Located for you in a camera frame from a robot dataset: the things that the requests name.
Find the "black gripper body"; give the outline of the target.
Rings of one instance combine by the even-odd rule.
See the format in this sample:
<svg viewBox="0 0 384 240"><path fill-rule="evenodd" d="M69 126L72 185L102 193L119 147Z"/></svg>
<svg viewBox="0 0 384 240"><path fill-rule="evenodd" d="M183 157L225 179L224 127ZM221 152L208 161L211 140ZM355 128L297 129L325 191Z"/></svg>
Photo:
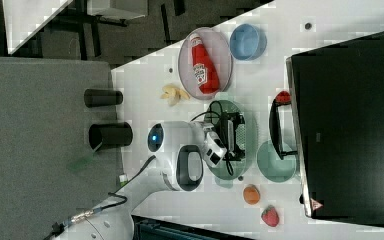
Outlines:
<svg viewBox="0 0 384 240"><path fill-rule="evenodd" d="M245 151L239 147L236 141L236 130L244 123L244 117L238 112L221 113L218 127L221 141L227 149L227 153L224 157L226 161L240 161L245 157Z"/></svg>

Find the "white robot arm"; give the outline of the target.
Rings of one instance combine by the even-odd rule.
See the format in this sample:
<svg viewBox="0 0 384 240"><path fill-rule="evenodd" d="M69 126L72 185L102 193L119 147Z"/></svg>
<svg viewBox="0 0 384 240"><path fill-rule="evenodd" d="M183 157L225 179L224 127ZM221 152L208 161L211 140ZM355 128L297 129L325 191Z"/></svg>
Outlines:
<svg viewBox="0 0 384 240"><path fill-rule="evenodd" d="M46 240L132 240L132 211L160 191L193 191L204 169L219 179L242 174L244 144L237 131L245 128L241 113L207 111L202 121L166 121L148 134L150 157L124 186L90 210L53 225Z"/></svg>

